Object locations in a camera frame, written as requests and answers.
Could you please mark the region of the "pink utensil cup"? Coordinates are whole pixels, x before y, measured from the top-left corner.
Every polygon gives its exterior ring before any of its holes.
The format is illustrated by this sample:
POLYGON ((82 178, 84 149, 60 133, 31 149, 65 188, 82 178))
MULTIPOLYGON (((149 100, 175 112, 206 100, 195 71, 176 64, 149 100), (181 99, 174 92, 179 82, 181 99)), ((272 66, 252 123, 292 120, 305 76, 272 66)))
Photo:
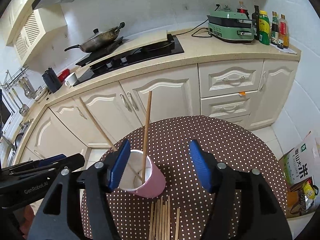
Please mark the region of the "pink utensil cup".
POLYGON ((143 178, 143 152, 140 150, 131 150, 128 163, 122 175, 119 188, 129 193, 144 198, 156 198, 162 194, 165 188, 165 176, 151 160, 146 158, 145 182, 143 178))

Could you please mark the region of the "brown polka dot tablecloth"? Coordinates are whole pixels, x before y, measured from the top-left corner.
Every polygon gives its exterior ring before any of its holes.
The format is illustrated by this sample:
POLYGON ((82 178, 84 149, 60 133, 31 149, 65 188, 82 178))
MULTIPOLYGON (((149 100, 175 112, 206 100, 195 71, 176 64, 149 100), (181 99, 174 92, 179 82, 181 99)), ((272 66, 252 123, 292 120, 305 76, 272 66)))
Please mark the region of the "brown polka dot tablecloth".
POLYGON ((170 197, 170 239, 175 239, 180 208, 178 239, 200 239, 212 208, 214 194, 202 187, 190 156, 189 144, 197 140, 205 152, 232 169, 257 168, 269 183, 280 207, 287 213, 286 185, 276 156, 257 134, 231 122, 206 116, 182 116, 152 122, 149 127, 150 159, 165 176, 165 189, 154 199, 121 189, 107 194, 121 239, 149 239, 152 203, 170 197))

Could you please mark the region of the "hanging utensil rack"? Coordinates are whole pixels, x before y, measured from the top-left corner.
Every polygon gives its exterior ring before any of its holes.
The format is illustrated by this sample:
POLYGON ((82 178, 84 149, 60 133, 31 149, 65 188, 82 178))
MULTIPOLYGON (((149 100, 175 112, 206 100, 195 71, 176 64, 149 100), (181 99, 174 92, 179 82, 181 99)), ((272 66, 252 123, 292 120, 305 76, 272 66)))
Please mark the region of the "hanging utensil rack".
POLYGON ((7 66, 1 65, 1 90, 3 96, 4 113, 8 119, 12 119, 20 109, 27 109, 35 102, 31 96, 26 96, 22 85, 22 79, 28 77, 29 67, 23 66, 14 74, 10 73, 7 66))

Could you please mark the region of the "black knife block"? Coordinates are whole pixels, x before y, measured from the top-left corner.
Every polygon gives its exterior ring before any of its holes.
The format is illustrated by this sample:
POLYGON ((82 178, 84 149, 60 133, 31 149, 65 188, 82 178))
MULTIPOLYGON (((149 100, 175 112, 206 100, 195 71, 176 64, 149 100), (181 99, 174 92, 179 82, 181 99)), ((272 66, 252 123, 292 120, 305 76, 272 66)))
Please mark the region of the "black knife block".
POLYGON ((55 93, 61 88, 62 83, 51 67, 42 74, 42 77, 51 93, 55 93))

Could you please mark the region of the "white mug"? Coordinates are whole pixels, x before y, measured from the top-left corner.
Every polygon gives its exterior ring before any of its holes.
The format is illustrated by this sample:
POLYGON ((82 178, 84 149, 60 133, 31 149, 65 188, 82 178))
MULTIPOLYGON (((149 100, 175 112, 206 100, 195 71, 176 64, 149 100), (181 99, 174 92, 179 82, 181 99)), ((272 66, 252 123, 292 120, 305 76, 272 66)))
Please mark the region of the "white mug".
POLYGON ((68 88, 71 88, 77 82, 78 82, 78 78, 76 76, 76 73, 71 73, 65 78, 65 85, 68 88))

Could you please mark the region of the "red container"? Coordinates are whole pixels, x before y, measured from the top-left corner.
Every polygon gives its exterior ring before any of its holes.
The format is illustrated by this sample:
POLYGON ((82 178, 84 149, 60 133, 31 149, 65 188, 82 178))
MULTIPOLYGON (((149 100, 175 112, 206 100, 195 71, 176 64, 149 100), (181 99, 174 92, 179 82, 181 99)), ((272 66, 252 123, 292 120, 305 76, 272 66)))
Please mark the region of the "red container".
POLYGON ((70 70, 64 69, 57 77, 60 80, 61 83, 70 75, 70 70))

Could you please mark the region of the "cardboard rice box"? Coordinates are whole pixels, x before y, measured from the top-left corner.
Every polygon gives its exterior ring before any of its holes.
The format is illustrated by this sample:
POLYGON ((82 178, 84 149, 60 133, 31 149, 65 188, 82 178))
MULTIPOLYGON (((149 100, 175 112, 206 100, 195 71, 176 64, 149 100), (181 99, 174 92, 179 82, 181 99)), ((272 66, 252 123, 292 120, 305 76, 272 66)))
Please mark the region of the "cardboard rice box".
POLYGON ((310 131, 279 160, 286 180, 287 217, 315 212, 319 207, 319 135, 310 131))

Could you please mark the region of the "black gas cooktop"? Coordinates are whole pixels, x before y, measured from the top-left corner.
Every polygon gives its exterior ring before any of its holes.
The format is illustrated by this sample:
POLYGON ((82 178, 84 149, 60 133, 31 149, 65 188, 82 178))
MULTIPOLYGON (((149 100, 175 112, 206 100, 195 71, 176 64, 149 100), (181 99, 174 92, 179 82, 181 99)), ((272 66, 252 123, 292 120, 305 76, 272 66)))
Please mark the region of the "black gas cooktop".
POLYGON ((167 35, 166 41, 157 42, 137 49, 129 50, 91 65, 82 74, 73 87, 103 74, 152 59, 184 53, 176 36, 167 35))

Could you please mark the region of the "black wok with lid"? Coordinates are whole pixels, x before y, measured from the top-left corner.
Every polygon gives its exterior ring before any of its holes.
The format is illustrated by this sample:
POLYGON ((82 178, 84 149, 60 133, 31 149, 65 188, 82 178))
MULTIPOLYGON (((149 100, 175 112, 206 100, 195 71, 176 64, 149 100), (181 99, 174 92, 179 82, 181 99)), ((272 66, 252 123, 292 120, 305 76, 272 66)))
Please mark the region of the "black wok with lid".
POLYGON ((116 40, 120 30, 125 27, 125 23, 121 22, 117 27, 113 27, 107 31, 100 32, 98 28, 93 30, 94 36, 82 44, 76 44, 66 48, 64 51, 79 48, 84 53, 92 53, 102 47, 116 40))

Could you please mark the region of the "green electric grill appliance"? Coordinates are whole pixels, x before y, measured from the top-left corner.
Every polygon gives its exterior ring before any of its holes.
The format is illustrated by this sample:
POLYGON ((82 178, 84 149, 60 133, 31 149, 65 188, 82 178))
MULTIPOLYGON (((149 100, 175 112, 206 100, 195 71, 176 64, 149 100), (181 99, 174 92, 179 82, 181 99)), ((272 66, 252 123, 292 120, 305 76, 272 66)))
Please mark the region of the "green electric grill appliance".
POLYGON ((227 5, 217 4, 208 18, 208 33, 225 42, 249 43, 254 40, 252 20, 245 14, 232 11, 227 5))

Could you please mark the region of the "dark sauce bottle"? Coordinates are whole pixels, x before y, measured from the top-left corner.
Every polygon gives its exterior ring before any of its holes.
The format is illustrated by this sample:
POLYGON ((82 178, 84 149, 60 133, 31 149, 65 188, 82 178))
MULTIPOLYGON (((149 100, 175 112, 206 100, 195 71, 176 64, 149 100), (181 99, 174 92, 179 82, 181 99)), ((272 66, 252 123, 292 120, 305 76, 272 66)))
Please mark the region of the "dark sauce bottle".
POLYGON ((272 12, 272 26, 271 26, 271 43, 278 44, 279 29, 278 29, 278 15, 275 11, 272 12))

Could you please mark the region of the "yellow green oil bottle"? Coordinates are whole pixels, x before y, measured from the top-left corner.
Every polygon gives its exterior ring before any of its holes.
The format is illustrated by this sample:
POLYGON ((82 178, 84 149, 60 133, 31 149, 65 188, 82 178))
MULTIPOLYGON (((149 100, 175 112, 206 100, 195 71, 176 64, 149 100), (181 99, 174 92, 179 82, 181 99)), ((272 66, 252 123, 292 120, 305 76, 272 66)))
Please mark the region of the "yellow green oil bottle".
POLYGON ((270 20, 266 11, 259 11, 259 41, 264 45, 270 44, 270 20))

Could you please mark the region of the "red label vinegar bottle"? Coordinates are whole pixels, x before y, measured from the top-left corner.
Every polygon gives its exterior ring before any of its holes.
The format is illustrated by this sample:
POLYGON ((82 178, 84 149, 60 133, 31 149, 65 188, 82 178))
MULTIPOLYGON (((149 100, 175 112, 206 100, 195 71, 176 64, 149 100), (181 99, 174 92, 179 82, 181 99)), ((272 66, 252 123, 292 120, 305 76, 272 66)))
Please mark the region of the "red label vinegar bottle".
POLYGON ((285 15, 281 14, 278 21, 278 44, 277 47, 280 49, 285 49, 289 47, 289 27, 285 19, 285 15))

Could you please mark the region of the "dark oil bottle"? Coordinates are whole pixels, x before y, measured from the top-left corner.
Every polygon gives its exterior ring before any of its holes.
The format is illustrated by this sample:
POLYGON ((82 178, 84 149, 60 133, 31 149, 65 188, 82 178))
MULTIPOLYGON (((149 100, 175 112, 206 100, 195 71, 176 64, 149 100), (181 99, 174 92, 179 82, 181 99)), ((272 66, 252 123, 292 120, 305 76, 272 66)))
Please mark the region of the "dark oil bottle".
POLYGON ((252 14, 252 27, 254 31, 254 39, 259 41, 259 6, 254 5, 254 12, 252 14))

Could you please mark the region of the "red topped bottle behind grill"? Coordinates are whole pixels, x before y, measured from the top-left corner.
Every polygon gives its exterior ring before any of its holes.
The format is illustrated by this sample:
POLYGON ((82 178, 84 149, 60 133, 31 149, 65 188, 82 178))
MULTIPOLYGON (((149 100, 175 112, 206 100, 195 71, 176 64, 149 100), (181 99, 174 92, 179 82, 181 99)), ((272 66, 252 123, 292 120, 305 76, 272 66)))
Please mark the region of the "red topped bottle behind grill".
POLYGON ((238 12, 238 13, 245 14, 246 17, 249 18, 248 10, 247 10, 247 8, 244 6, 243 1, 240 1, 240 2, 239 2, 239 6, 237 7, 237 12, 238 12))

